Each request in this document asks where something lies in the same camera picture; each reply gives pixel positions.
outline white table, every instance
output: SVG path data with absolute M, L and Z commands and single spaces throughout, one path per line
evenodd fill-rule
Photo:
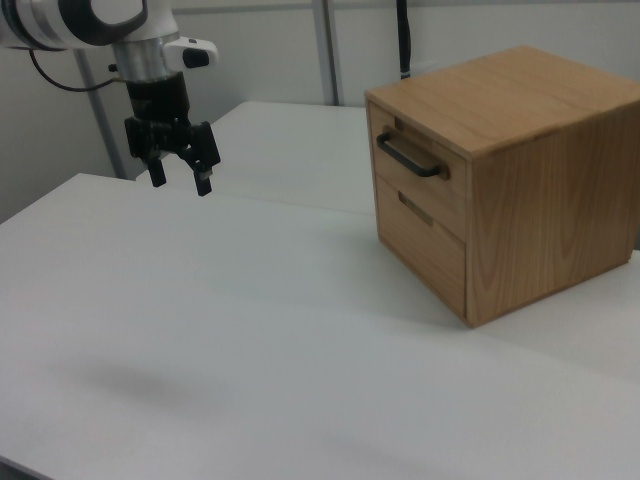
M 55 480 L 635 479 L 640 259 L 475 331 L 371 215 L 78 176 L 0 226 L 0 455 Z
M 212 128 L 222 158 L 214 192 L 375 213 L 364 108 L 247 102 Z M 183 160 L 163 165 L 168 186 L 195 192 Z M 151 184 L 147 172 L 137 181 Z

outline metal handle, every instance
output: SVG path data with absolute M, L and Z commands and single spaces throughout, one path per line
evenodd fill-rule
M 393 159 L 397 160 L 400 164 L 402 164 L 404 167 L 411 170 L 413 173 L 415 173 L 419 177 L 423 177 L 423 178 L 435 177 L 436 175 L 441 175 L 443 173 L 443 167 L 440 165 L 436 165 L 431 168 L 421 167 L 420 165 L 415 163 L 413 160 L 411 160 L 410 158 L 408 158 L 407 156 L 405 156 L 404 154 L 402 154 L 401 152 L 393 148 L 391 145 L 389 145 L 387 143 L 389 142 L 389 140 L 391 140 L 391 133 L 385 132 L 385 133 L 382 133 L 381 135 L 378 135 L 378 137 L 376 138 L 376 144 L 378 145 L 378 148 L 380 148 L 380 150 L 388 154 Z

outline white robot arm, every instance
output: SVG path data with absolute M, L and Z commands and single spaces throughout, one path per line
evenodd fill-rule
M 220 162 L 209 123 L 191 125 L 182 72 L 213 66 L 211 42 L 180 37 L 169 0 L 0 0 L 0 47 L 60 51 L 111 45 L 134 116 L 125 120 L 131 154 L 154 186 L 166 183 L 163 151 L 194 172 L 198 193 L 211 191 Z

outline wooden drawer unit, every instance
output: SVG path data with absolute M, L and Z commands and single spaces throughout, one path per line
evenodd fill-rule
M 366 98 L 380 239 L 467 325 L 629 260 L 640 84 L 518 47 Z

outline drawer front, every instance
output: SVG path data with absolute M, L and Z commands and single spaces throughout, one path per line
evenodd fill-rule
M 462 241 L 466 240 L 467 164 L 464 159 L 443 146 L 425 138 L 374 103 L 367 104 L 371 149 L 375 175 L 387 180 L 394 188 L 411 198 L 422 210 L 449 229 Z M 389 146 L 422 170 L 439 165 L 446 175 L 420 177 L 412 165 L 403 164 L 385 153 L 376 142 L 383 133 L 391 137 Z
M 380 240 L 464 319 L 465 244 L 379 175 L 375 183 Z

